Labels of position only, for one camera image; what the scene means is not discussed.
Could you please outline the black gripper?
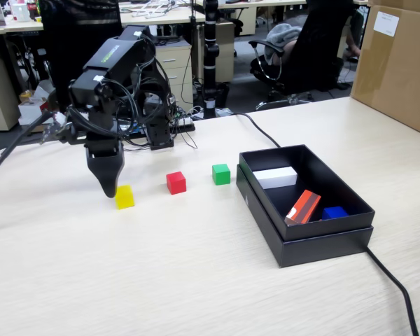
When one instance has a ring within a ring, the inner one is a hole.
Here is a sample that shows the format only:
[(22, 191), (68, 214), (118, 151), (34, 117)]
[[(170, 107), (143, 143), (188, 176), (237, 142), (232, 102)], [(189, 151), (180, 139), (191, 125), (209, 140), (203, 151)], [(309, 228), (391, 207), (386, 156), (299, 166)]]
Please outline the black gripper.
[(125, 164), (116, 127), (117, 107), (117, 103), (103, 103), (84, 105), (80, 109), (87, 114), (90, 123), (85, 140), (87, 166), (108, 198), (116, 196), (118, 178)]

